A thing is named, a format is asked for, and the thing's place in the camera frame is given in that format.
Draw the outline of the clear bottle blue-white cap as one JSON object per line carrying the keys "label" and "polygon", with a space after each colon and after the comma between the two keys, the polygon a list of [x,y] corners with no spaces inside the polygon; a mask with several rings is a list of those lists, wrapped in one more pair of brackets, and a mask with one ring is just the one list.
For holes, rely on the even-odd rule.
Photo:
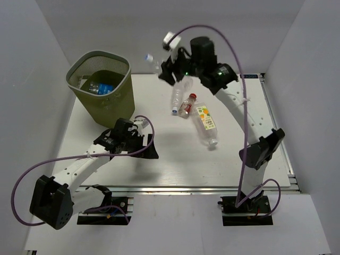
{"label": "clear bottle blue-white cap", "polygon": [[183,97],[193,86],[193,79],[185,76],[181,81],[175,82],[171,96],[172,114],[176,115],[183,103]]}

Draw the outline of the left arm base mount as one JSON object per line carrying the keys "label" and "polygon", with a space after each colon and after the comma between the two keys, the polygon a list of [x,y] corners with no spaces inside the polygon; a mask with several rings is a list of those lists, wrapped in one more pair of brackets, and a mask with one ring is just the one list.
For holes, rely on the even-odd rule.
{"label": "left arm base mount", "polygon": [[104,209],[79,213],[78,225],[127,226],[133,213],[133,197],[111,197]]}

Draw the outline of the blue label blue cap bottle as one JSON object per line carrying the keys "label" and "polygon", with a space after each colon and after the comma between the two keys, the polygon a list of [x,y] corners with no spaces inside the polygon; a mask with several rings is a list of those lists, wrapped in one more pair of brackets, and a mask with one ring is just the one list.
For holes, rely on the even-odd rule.
{"label": "blue label blue cap bottle", "polygon": [[114,87],[104,83],[91,83],[89,86],[89,92],[95,95],[105,95],[114,90]]}

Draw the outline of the orange label white cap bottle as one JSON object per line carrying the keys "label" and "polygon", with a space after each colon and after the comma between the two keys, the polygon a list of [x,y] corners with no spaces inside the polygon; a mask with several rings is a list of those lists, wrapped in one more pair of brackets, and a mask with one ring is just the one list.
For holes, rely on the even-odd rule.
{"label": "orange label white cap bottle", "polygon": [[205,103],[193,105],[192,118],[203,144],[215,147],[218,144],[217,127]]}

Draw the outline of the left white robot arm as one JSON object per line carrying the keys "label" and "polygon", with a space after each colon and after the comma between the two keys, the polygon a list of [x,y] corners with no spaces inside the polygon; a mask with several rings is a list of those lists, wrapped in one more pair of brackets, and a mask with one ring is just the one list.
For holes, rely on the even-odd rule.
{"label": "left white robot arm", "polygon": [[63,228],[78,213],[102,213],[110,209],[125,211],[112,203],[109,188],[94,184],[83,191],[78,188],[99,168],[115,157],[158,159],[155,133],[144,135],[153,127],[150,119],[138,115],[130,121],[119,118],[93,141],[83,155],[73,156],[73,163],[51,177],[42,175],[35,184],[29,211],[52,228]]}

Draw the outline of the clear bottle white cap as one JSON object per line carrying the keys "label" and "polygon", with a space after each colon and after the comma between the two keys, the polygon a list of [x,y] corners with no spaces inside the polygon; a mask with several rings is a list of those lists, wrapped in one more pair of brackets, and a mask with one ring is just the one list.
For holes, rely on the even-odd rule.
{"label": "clear bottle white cap", "polygon": [[162,72],[160,63],[151,54],[147,54],[144,60],[148,63],[152,73],[159,75]]}

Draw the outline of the red cap red label bottle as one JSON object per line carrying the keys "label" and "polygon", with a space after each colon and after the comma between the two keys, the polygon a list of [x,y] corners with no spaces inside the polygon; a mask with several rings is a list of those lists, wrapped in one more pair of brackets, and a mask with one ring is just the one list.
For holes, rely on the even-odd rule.
{"label": "red cap red label bottle", "polygon": [[188,118],[191,112],[191,108],[195,103],[197,95],[191,93],[188,98],[182,103],[180,109],[178,110],[178,116],[182,118]]}

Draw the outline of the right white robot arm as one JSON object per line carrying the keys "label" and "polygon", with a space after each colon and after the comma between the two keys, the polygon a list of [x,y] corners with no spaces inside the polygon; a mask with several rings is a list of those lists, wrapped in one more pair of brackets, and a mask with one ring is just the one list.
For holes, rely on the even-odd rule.
{"label": "right white robot arm", "polygon": [[259,206],[258,195],[265,184],[265,169],[285,133],[265,124],[262,116],[248,106],[244,76],[226,63],[220,63],[215,45],[206,36],[190,41],[188,52],[181,46],[181,37],[169,32],[163,40],[163,49],[169,58],[162,62],[158,77],[174,86],[185,77],[196,77],[232,114],[244,132],[244,147],[236,203],[247,212]]}

